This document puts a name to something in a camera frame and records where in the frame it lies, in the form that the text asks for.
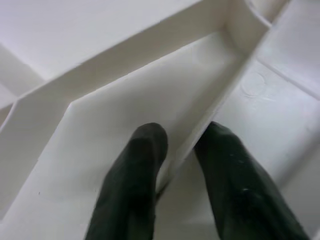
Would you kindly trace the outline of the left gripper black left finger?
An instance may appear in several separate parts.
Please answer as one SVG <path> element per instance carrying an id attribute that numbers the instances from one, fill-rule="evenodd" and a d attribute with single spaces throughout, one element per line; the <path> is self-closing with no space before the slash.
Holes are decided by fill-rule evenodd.
<path id="1" fill-rule="evenodd" d="M 86 239 L 153 239 L 157 175 L 167 151 L 168 136 L 160 124 L 134 131 L 104 178 Z"/>

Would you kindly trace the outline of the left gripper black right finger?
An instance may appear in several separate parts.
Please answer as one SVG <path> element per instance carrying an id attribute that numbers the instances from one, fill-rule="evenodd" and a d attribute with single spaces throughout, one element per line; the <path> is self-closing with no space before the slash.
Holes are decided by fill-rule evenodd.
<path id="1" fill-rule="evenodd" d="M 194 147 L 221 240 L 307 240 L 278 187 L 239 137 L 212 121 Z"/>

